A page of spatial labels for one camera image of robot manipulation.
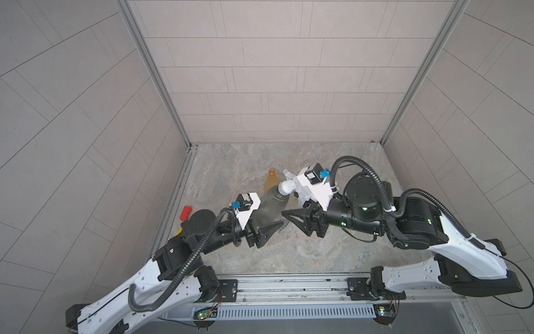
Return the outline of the clear grey spray bottle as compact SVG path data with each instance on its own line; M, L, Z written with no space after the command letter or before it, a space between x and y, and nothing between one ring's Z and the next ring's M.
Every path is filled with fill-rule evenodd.
M280 193L279 186L273 186L261 197L258 210L252 215L251 227L255 232L260 228L267 228L282 221L281 212L285 210L289 202L289 195Z

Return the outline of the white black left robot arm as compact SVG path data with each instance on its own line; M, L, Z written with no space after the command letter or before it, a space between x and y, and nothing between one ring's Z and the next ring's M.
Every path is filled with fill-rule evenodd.
M118 288L94 303L68 308L66 327L75 333L134 333L177 306L228 300L230 295L201 255L228 244L260 248L285 225L279 212L199 210Z

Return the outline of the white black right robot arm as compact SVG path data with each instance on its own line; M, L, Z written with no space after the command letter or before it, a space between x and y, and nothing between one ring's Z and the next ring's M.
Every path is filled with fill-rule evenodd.
M296 193L300 208L282 215L306 235L324 237L329 226L372 235L386 236L400 250L427 250L425 261L400 267L376 266L367 282L349 282L354 300L405 298L407 289L450 288L456 294L474 297L499 296L521 292L515 272L507 268L506 254L498 239L481 240L463 235L451 218L429 200L420 197L394 197L389 182L383 182L386 195L401 205L401 217L382 210L377 187L365 173L348 181L341 198L331 192L327 179L318 176L289 175L278 185L282 195Z

